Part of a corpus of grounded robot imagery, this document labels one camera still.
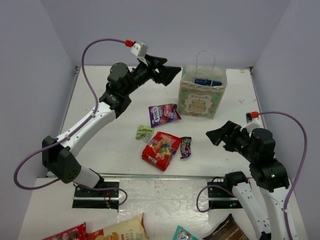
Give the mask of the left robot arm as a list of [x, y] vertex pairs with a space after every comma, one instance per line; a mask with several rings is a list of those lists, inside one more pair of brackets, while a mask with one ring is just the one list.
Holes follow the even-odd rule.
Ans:
[[169, 85], [181, 71], [177, 66], [166, 66], [167, 59], [146, 55], [137, 67], [129, 69], [118, 62], [111, 66], [106, 90], [97, 105], [73, 127], [59, 136], [47, 136], [42, 141], [42, 164], [63, 183], [75, 183], [86, 188], [92, 196], [103, 193], [103, 178], [76, 159], [81, 149], [103, 127], [117, 119], [130, 105], [130, 94], [153, 80]]

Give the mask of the blue kettle chips bag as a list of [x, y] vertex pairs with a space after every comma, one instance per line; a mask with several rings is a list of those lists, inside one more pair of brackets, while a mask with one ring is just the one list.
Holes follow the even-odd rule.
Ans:
[[203, 79], [203, 78], [195, 78], [194, 83], [201, 86], [207, 86], [207, 87], [218, 87], [223, 85], [220, 81]]

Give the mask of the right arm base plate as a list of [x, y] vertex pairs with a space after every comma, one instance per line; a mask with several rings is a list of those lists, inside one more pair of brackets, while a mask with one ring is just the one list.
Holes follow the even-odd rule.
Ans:
[[[208, 186], [217, 185], [226, 189], [223, 177], [214, 177], [211, 181], [207, 182]], [[223, 189], [217, 187], [209, 187], [207, 189], [209, 206], [211, 209], [242, 209], [242, 205], [239, 200], [232, 197], [229, 193]]]

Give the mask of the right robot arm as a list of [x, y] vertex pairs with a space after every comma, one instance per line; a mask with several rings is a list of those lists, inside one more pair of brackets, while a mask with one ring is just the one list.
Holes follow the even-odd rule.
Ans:
[[250, 174], [262, 194], [266, 209], [259, 204], [249, 180], [241, 171], [227, 173], [221, 190], [227, 196], [237, 198], [257, 238], [299, 239], [288, 201], [293, 185], [284, 165], [275, 158], [273, 134], [264, 128], [253, 128], [249, 124], [242, 127], [228, 121], [216, 130], [207, 131], [206, 136], [213, 145], [223, 142], [226, 151], [237, 152], [248, 160]]

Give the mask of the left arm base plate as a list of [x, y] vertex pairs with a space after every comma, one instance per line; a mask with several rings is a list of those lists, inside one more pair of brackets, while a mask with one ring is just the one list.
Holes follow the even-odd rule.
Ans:
[[118, 181], [105, 181], [102, 188], [112, 188], [108, 191], [89, 190], [73, 184], [75, 186], [72, 201], [73, 209], [119, 209], [119, 190]]

